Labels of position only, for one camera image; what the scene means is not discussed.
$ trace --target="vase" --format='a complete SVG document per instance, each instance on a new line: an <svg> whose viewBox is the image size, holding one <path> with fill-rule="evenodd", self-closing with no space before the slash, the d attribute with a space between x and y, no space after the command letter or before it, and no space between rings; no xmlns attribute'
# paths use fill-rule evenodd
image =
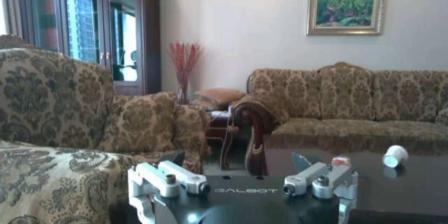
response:
<svg viewBox="0 0 448 224"><path fill-rule="evenodd" d="M188 86L182 85L178 87L177 91L177 103L180 105L186 105L188 104Z"/></svg>

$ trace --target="glass cabinet door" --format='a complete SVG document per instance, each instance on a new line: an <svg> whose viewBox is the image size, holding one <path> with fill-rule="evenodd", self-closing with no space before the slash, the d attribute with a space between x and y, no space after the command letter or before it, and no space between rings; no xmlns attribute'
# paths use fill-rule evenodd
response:
<svg viewBox="0 0 448 224"><path fill-rule="evenodd" d="M141 74L138 0L105 1L109 25L106 54L113 80L134 83L138 82Z"/></svg>
<svg viewBox="0 0 448 224"><path fill-rule="evenodd" d="M58 0L25 0L29 41L40 48L62 52Z"/></svg>
<svg viewBox="0 0 448 224"><path fill-rule="evenodd" d="M101 0L61 0L65 54L104 63Z"/></svg>

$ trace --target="white cup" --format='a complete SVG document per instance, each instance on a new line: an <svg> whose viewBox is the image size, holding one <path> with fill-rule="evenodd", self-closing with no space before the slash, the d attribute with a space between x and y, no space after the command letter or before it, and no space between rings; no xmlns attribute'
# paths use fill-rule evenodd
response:
<svg viewBox="0 0 448 224"><path fill-rule="evenodd" d="M408 151L400 145L392 145L386 150L386 153L382 157L382 163L388 167L397 167L404 161L408 160Z"/></svg>

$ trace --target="throw pillow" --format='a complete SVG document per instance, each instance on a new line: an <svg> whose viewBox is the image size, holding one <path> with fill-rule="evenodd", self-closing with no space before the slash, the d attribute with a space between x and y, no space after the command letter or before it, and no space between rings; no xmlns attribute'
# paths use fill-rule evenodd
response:
<svg viewBox="0 0 448 224"><path fill-rule="evenodd" d="M205 111L226 110L228 104L244 95L245 93L236 89L205 89L194 93L190 104L198 106Z"/></svg>
<svg viewBox="0 0 448 224"><path fill-rule="evenodd" d="M98 149L117 153L173 150L173 114L170 93L114 97Z"/></svg>

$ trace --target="armchair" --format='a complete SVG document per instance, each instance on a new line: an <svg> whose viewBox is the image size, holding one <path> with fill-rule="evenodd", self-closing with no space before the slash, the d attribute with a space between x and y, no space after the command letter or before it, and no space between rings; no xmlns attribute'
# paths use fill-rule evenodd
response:
<svg viewBox="0 0 448 224"><path fill-rule="evenodd" d="M0 36L0 222L118 221L128 168L185 152L201 173L206 126L172 94L118 96L102 66Z"/></svg>

